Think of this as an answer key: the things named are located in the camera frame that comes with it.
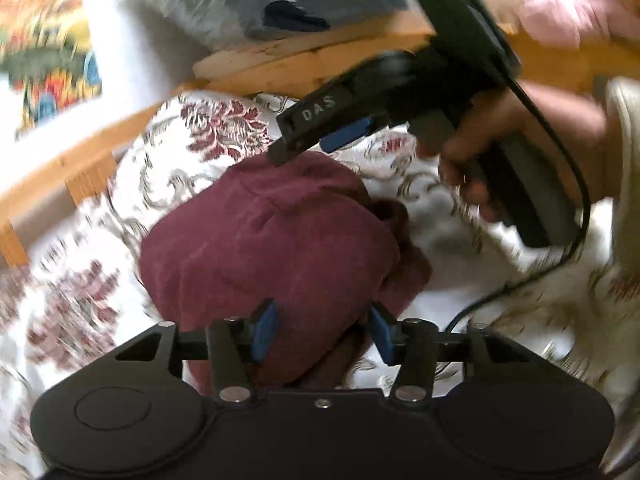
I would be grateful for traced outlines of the right forearm beige sleeve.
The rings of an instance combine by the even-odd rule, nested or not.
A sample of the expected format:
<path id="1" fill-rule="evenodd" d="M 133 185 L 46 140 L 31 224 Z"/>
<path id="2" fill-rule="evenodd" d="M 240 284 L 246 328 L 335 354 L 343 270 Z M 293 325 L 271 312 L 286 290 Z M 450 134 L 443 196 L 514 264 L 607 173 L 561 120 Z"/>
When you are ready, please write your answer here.
<path id="1" fill-rule="evenodd" d="M 629 273 L 639 273 L 639 81 L 616 78 L 606 88 L 606 110 L 620 124 L 620 195 L 613 212 L 613 254 Z"/>

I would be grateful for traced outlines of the person's right hand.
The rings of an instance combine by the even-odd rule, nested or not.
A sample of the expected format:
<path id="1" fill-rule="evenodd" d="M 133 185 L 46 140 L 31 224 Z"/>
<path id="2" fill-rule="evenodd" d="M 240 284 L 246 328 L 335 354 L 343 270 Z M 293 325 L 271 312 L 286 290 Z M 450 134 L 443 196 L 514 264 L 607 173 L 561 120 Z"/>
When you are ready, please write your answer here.
<path id="1" fill-rule="evenodd" d="M 585 178 L 593 203 L 620 195 L 620 128 L 604 107 L 576 94 L 523 82 L 522 88 L 544 115 L 570 152 Z M 466 164 L 495 140 L 520 132 L 544 152 L 575 204 L 579 188 L 564 156 L 516 95 L 504 90 L 477 96 L 456 133 L 442 148 L 418 142 L 422 158 L 439 158 L 439 175 L 460 190 L 463 199 L 480 208 L 480 216 L 491 223 L 504 218 L 498 200 L 481 178 L 466 171 Z"/>

